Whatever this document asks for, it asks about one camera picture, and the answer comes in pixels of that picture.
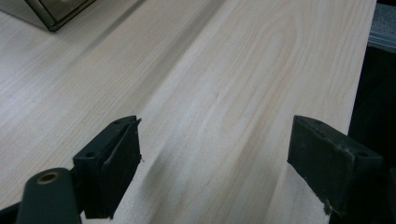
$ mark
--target table surface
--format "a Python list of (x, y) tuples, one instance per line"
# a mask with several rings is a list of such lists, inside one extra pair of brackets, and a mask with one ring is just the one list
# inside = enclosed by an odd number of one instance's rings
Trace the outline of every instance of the table surface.
[(57, 34), (0, 12), (0, 206), (137, 115), (145, 162), (111, 223), (326, 223), (287, 164), (292, 118), (347, 132), (374, 9), (98, 0)]

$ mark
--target screw hole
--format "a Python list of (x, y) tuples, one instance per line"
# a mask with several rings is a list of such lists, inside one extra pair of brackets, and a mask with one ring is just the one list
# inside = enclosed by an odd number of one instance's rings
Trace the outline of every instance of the screw hole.
[(56, 172), (46, 173), (37, 179), (37, 184), (46, 185), (54, 182), (58, 178), (59, 178), (59, 174)]
[(87, 154), (85, 154), (85, 156), (86, 157), (95, 157), (97, 155), (97, 153), (96, 152), (89, 152), (89, 153), (87, 153)]
[(369, 154), (367, 154), (365, 152), (358, 152), (358, 156), (360, 156), (360, 157), (368, 157)]

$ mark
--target black plastic jaw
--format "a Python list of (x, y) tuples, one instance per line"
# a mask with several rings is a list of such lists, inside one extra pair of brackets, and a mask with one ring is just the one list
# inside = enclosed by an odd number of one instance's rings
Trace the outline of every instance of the black plastic jaw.
[(373, 189), (382, 160), (319, 120), (294, 117), (288, 162), (325, 204), (332, 219), (366, 223), (374, 210)]
[(86, 218), (113, 218), (142, 159), (139, 122), (135, 116), (112, 122), (73, 158)]

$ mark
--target wooden board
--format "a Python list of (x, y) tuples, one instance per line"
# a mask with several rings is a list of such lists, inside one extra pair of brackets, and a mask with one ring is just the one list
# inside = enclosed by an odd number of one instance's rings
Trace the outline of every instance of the wooden board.
[(292, 117), (347, 132), (374, 8), (98, 0), (56, 35), (1, 13), (0, 206), (137, 115), (145, 162), (112, 223), (326, 223), (286, 162)]

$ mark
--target clamp jaw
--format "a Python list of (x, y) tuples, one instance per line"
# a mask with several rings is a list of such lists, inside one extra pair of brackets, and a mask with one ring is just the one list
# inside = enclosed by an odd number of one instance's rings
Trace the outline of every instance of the clamp jaw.
[(70, 171), (54, 168), (31, 177), (20, 203), (0, 211), (0, 223), (81, 223), (113, 218), (141, 161), (137, 126), (141, 119), (118, 119), (73, 158)]

